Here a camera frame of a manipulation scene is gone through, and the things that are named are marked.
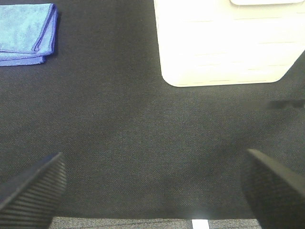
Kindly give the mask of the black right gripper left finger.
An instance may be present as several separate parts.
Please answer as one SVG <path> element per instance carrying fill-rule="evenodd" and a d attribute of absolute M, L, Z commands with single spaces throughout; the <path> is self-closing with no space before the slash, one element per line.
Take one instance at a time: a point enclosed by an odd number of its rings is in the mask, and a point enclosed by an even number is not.
<path fill-rule="evenodd" d="M 47 229 L 67 186 L 63 153 L 46 156 L 0 186 L 2 229 Z"/>

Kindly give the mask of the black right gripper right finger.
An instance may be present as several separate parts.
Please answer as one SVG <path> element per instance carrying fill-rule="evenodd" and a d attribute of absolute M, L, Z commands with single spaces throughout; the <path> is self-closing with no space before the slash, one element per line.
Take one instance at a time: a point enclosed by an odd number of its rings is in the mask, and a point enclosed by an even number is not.
<path fill-rule="evenodd" d="M 261 228 L 305 227 L 303 176 L 256 149 L 248 149 L 241 166 L 241 185 Z"/>

